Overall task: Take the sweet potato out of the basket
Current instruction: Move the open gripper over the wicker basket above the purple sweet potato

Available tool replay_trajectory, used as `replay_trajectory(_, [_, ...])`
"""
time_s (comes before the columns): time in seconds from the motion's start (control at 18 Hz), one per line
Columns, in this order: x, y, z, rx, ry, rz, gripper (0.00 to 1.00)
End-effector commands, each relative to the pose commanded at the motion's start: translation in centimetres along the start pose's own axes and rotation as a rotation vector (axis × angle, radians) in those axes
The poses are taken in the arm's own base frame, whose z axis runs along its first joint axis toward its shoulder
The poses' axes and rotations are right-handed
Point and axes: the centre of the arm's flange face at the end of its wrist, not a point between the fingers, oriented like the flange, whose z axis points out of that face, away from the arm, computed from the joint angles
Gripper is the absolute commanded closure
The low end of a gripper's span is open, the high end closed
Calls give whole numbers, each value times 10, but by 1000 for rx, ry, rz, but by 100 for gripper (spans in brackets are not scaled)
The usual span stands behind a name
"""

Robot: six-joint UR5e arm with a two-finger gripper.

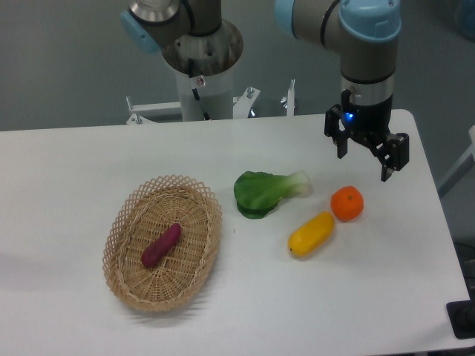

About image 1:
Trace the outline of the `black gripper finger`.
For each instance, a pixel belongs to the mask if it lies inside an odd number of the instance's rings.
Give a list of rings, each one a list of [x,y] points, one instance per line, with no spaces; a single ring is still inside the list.
[[[400,171],[410,159],[410,137],[406,133],[386,133],[373,150],[381,163],[381,181],[386,182],[394,171]]]
[[[332,139],[337,149],[337,157],[342,159],[347,154],[348,132],[340,129],[342,109],[339,104],[333,105],[325,113],[324,134]]]

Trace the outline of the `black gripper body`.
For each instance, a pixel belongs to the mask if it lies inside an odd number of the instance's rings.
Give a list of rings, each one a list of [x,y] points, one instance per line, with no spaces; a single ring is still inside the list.
[[[380,145],[390,134],[390,112],[393,96],[374,105],[358,105],[350,101],[350,90],[341,93],[341,121],[350,137],[362,145]]]

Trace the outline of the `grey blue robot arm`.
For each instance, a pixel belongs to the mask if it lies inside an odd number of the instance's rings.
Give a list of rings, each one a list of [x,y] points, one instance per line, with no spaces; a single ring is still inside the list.
[[[237,116],[232,71],[243,38],[222,17],[219,1],[132,1],[120,20],[137,47],[161,53],[174,71],[184,120]],[[290,36],[340,56],[341,99],[324,125],[338,157],[352,140],[379,160],[382,179],[400,171],[409,160],[409,138],[389,129],[400,3],[277,1],[275,20]]]

